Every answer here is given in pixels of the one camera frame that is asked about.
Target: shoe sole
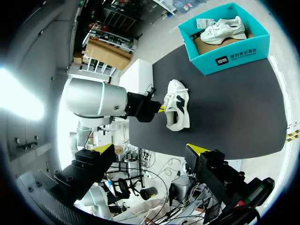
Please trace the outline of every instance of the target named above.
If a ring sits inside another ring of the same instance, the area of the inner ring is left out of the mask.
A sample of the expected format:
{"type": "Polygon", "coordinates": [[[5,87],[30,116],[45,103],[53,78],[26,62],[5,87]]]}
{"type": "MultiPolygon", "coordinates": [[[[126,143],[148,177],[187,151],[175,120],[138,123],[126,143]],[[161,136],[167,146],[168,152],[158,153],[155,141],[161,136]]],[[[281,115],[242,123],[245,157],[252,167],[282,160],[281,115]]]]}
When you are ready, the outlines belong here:
{"type": "Polygon", "coordinates": [[[234,39],[237,39],[237,40],[244,40],[244,39],[247,39],[246,35],[243,33],[243,34],[232,34],[232,35],[229,35],[227,37],[224,37],[218,41],[204,41],[205,43],[207,44],[210,44],[210,45],[220,45],[222,44],[222,42],[226,39],[226,38],[234,38],[234,39]]]}

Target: white sneaker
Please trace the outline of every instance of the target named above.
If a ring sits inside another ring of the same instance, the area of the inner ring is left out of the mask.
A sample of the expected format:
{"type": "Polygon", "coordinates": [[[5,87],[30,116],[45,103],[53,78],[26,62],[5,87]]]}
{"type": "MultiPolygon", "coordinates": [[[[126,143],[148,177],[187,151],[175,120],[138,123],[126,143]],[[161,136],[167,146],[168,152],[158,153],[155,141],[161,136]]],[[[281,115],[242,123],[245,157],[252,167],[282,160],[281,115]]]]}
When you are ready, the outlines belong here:
{"type": "Polygon", "coordinates": [[[210,22],[210,26],[200,36],[201,40],[210,45],[220,45],[225,38],[238,40],[246,39],[245,25],[241,18],[236,16],[232,20],[220,19],[218,22],[210,22]]]}
{"type": "Polygon", "coordinates": [[[167,128],[171,131],[180,131],[183,128],[189,128],[188,100],[188,89],[181,82],[171,80],[164,103],[167,128]]]}

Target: shoe lace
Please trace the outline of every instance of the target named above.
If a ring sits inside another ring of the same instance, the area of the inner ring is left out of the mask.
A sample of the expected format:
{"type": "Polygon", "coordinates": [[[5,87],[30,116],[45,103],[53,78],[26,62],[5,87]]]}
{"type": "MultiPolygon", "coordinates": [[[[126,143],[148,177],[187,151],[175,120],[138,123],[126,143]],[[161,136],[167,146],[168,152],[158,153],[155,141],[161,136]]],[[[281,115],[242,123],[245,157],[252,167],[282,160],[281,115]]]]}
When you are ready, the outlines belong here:
{"type": "Polygon", "coordinates": [[[216,37],[216,30],[220,29],[218,26],[218,23],[215,21],[210,22],[210,26],[206,28],[205,31],[207,31],[209,34],[213,34],[214,38],[216,37]]]}

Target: price tag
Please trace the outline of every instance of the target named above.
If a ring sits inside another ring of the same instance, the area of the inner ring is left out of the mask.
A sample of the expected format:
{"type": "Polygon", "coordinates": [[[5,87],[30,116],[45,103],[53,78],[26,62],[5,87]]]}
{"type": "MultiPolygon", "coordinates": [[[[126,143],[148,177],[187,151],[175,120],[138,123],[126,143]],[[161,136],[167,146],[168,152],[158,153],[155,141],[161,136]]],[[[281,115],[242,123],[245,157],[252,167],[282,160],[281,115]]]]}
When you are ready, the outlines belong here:
{"type": "Polygon", "coordinates": [[[196,19],[197,20],[197,28],[205,29],[209,27],[210,22],[215,21],[214,19],[196,19]]]}

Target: bright light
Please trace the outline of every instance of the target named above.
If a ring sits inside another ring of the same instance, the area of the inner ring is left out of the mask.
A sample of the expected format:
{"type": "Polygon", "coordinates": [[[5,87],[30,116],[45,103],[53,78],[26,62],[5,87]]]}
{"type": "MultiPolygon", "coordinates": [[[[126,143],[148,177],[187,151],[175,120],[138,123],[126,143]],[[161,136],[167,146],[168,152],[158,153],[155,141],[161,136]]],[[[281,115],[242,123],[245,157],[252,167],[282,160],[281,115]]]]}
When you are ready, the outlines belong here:
{"type": "Polygon", "coordinates": [[[66,103],[67,89],[71,82],[68,79],[60,99],[60,109],[57,121],[57,142],[58,155],[60,157],[61,169],[65,169],[72,161],[72,151],[70,148],[70,132],[76,132],[78,117],[68,110],[66,103]]]}
{"type": "Polygon", "coordinates": [[[0,108],[30,120],[39,120],[44,115],[43,104],[3,68],[0,68],[0,108]]]}

